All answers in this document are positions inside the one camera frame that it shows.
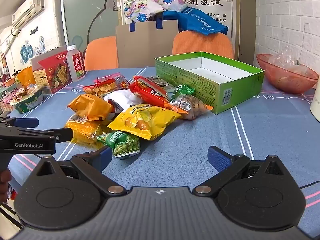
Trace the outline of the person's left hand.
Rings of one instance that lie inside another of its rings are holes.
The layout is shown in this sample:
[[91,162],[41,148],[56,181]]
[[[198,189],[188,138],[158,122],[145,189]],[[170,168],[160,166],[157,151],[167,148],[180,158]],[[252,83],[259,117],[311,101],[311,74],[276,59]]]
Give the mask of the person's left hand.
[[8,188],[9,182],[11,181],[12,176],[9,169],[6,169],[0,174],[0,202],[6,202],[8,198]]

